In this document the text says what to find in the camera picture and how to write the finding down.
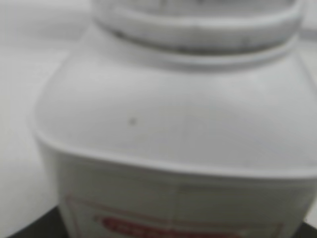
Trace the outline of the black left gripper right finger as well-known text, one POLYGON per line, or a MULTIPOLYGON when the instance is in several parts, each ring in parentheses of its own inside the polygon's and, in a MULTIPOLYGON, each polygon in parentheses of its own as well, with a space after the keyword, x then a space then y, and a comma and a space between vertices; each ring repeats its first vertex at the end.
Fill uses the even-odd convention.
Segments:
POLYGON ((303 222, 301 226, 302 238, 317 238, 317 229, 307 222, 303 222))

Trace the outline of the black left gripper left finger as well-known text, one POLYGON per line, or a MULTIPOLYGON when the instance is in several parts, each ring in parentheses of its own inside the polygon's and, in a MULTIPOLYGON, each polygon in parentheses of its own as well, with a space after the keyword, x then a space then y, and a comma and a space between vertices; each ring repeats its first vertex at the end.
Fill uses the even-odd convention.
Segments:
POLYGON ((9 236, 9 238, 68 238, 66 227, 57 207, 41 218, 9 236))

